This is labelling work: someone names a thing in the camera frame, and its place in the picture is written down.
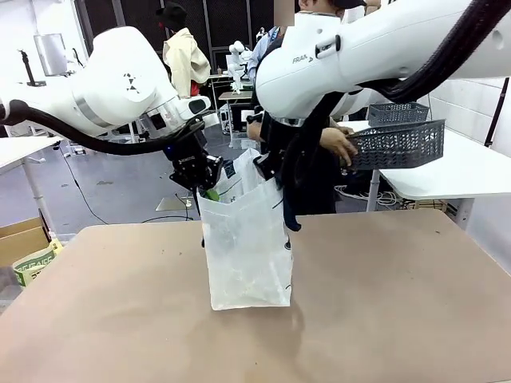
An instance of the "white plastic bag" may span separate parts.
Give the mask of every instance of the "white plastic bag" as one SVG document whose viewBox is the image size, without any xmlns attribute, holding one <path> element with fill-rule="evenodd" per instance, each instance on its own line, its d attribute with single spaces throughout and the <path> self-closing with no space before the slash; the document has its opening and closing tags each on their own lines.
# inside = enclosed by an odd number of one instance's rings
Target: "white plastic bag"
<svg viewBox="0 0 511 383">
<path fill-rule="evenodd" d="M 214 310 L 290 306 L 293 258 L 282 193 L 259 175 L 257 156 L 248 149 L 234 161 L 236 174 L 215 187 L 219 202 L 198 197 Z"/>
</svg>

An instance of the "black cable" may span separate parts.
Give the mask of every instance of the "black cable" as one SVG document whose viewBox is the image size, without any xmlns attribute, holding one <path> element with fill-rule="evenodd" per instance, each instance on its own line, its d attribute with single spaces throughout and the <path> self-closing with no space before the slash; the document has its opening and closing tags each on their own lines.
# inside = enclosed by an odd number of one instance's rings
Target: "black cable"
<svg viewBox="0 0 511 383">
<path fill-rule="evenodd" d="M 15 125 L 25 120 L 30 120 L 52 129 L 59 135 L 64 136 L 85 148 L 116 156 L 135 156 L 139 154 L 160 152 L 169 146 L 179 144 L 182 140 L 188 138 L 192 134 L 195 134 L 204 127 L 203 121 L 192 120 L 187 126 L 171 136 L 140 144 L 116 144 L 87 136 L 56 117 L 41 110 L 31 108 L 24 101 L 12 100 L 9 103 L 9 106 L 10 113 L 9 116 L 5 118 L 6 109 L 4 105 L 0 104 L 0 122 L 3 124 Z"/>
<path fill-rule="evenodd" d="M 109 225 L 108 222 L 105 222 L 103 219 L 101 219 L 100 217 L 98 217 L 94 212 L 93 212 L 93 209 L 90 208 L 89 206 L 89 203 L 87 202 L 87 199 L 85 198 L 85 195 L 83 194 L 83 191 L 81 190 L 80 188 L 80 185 L 78 184 L 78 181 L 76 179 L 76 177 L 74 176 L 74 173 L 73 173 L 73 169 L 71 169 L 71 167 L 69 166 L 69 162 L 67 162 L 67 158 L 65 158 L 64 156 L 64 152 L 62 151 L 62 148 L 59 147 L 59 150 L 61 151 L 61 154 L 62 154 L 62 158 L 64 159 L 65 161 L 65 164 L 67 165 L 67 167 L 69 168 L 69 172 L 71 173 L 71 176 L 73 177 L 73 181 L 74 181 L 74 184 L 77 185 L 77 188 L 78 190 L 80 191 L 80 194 L 81 194 L 81 197 L 83 198 L 84 202 L 85 202 L 85 205 L 87 205 L 87 208 L 89 209 L 90 211 L 90 214 L 94 215 L 97 219 L 99 219 L 101 222 L 103 222 L 105 225 Z"/>
<path fill-rule="evenodd" d="M 509 77 L 506 77 L 504 80 L 504 85 L 502 86 L 501 95 L 497 102 L 497 108 L 495 109 L 495 113 L 493 114 L 492 123 L 489 125 L 488 134 L 486 135 L 485 146 L 489 148 L 493 144 L 493 136 L 495 134 L 495 129 L 497 129 L 498 120 L 501 116 L 502 107 L 504 106 L 505 96 L 508 92 L 509 86 Z"/>
<path fill-rule="evenodd" d="M 151 219 L 146 219 L 145 221 L 142 221 L 141 223 L 147 223 L 147 222 L 151 222 L 151 221 L 154 221 L 156 219 L 163 219 L 163 218 L 183 218 L 183 219 L 186 219 L 187 221 L 193 221 L 193 218 L 192 217 L 183 217 L 182 215 L 165 215 L 163 217 L 156 217 L 156 218 L 151 218 Z"/>
<path fill-rule="evenodd" d="M 184 202 L 176 193 L 176 198 L 181 201 L 181 203 L 184 205 L 184 209 L 186 210 L 186 220 L 188 221 L 188 205 L 186 204 L 186 202 Z"/>
<path fill-rule="evenodd" d="M 282 167 L 281 180 L 284 187 L 299 188 L 314 163 L 315 155 L 321 140 L 324 121 L 330 117 L 331 111 L 341 101 L 344 93 L 328 93 L 312 110 L 286 148 Z"/>
<path fill-rule="evenodd" d="M 397 103 L 425 96 L 465 64 L 510 9 L 510 0 L 473 0 L 433 56 L 416 73 L 404 81 L 377 80 L 360 86 L 374 89 Z"/>
<path fill-rule="evenodd" d="M 81 63 L 80 58 L 78 57 L 78 52 L 77 52 L 77 50 L 73 48 L 73 52 L 74 52 L 74 56 L 77 58 L 78 64 L 80 64 L 80 66 L 81 66 L 82 68 L 85 68 L 85 66 Z"/>
</svg>

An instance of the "white robotic arm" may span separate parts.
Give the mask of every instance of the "white robotic arm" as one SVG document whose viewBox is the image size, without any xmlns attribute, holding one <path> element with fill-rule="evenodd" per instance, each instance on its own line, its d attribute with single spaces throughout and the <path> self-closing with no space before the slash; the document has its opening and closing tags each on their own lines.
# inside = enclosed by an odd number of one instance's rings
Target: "white robotic arm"
<svg viewBox="0 0 511 383">
<path fill-rule="evenodd" d="M 207 97 L 178 97 L 160 58 L 133 27 L 97 36 L 86 68 L 76 75 L 39 89 L 4 86 L 0 99 L 7 116 L 10 100 L 19 99 L 87 136 L 99 136 L 138 117 L 151 137 L 167 136 L 211 106 Z"/>
<path fill-rule="evenodd" d="M 325 94 L 409 77 L 428 62 L 469 4 L 398 0 L 351 24 L 326 15 L 297 14 L 282 47 L 260 64 L 255 83 L 259 102 L 273 117 L 305 119 Z M 509 76 L 510 62 L 508 15 L 452 78 Z"/>
<path fill-rule="evenodd" d="M 97 36 L 86 68 L 55 85 L 0 90 L 0 123 L 31 120 L 82 146 L 121 156 L 163 151 L 174 167 L 171 179 L 188 189 L 211 188 L 220 176 L 223 161 L 204 150 L 201 132 L 218 124 L 215 113 L 203 116 L 210 100 L 179 98 L 160 58 L 135 28 Z M 138 117 L 153 140 L 114 144 L 92 138 Z"/>
</svg>

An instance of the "floor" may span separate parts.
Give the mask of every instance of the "floor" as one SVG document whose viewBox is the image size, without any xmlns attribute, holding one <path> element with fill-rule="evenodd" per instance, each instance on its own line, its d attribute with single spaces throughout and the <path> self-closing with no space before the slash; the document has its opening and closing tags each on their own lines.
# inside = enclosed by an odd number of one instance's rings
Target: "floor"
<svg viewBox="0 0 511 383">
<path fill-rule="evenodd" d="M 214 156 L 235 159 L 242 151 L 228 147 L 229 137 L 220 127 L 205 132 L 208 150 Z M 78 233 L 84 227 L 98 225 L 85 205 L 60 151 L 47 148 L 34 155 L 44 164 L 31 164 L 39 187 L 46 198 L 58 234 Z M 107 223 L 140 223 L 166 215 L 184 215 L 185 211 L 156 212 L 164 197 L 188 191 L 168 177 L 172 166 L 164 154 L 119 157 L 104 154 L 69 157 L 69 166 L 96 215 Z M 364 201 L 345 199 L 338 212 L 365 211 Z M 33 218 L 38 213 L 21 167 L 0 175 L 0 227 Z M 196 210 L 190 216 L 199 219 Z M 162 219 L 175 221 L 180 219 Z"/>
</svg>

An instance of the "hand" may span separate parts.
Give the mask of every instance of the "hand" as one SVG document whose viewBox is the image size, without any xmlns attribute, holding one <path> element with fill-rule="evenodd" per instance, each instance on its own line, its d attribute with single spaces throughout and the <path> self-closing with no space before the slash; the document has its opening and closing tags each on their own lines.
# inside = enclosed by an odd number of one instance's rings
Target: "hand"
<svg viewBox="0 0 511 383">
<path fill-rule="evenodd" d="M 340 127 L 323 129 L 319 144 L 326 150 L 329 150 L 337 156 L 341 156 L 348 166 L 351 166 L 350 156 L 356 156 L 358 154 L 356 147 L 347 140 L 346 135 L 341 132 Z"/>
<path fill-rule="evenodd" d="M 355 133 L 355 131 L 352 128 L 348 128 L 347 126 L 337 126 L 337 129 L 343 132 L 344 136 L 349 136 L 350 134 Z"/>
<path fill-rule="evenodd" d="M 344 133 L 345 136 L 349 136 L 350 134 L 355 133 L 355 131 L 352 128 L 340 126 L 337 122 L 335 122 L 335 120 L 332 117 L 330 117 L 330 127 L 339 129 L 341 132 Z"/>
</svg>

